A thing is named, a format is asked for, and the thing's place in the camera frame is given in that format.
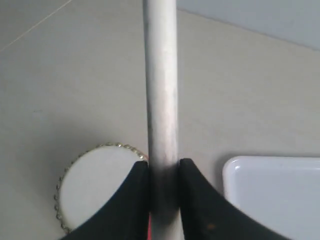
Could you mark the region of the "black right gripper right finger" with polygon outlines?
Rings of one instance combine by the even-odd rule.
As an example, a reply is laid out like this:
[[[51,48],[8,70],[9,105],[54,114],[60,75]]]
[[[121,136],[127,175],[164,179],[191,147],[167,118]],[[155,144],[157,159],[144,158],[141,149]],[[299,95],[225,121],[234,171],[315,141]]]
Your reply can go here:
[[[178,164],[178,200],[186,240],[283,240],[229,203],[190,158]]]

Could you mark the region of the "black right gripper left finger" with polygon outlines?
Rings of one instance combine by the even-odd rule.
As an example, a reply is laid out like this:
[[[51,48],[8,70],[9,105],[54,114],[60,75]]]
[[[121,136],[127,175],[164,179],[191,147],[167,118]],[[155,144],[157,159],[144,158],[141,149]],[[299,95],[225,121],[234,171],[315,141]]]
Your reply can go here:
[[[150,205],[149,166],[133,164],[114,195],[65,240],[146,240]]]

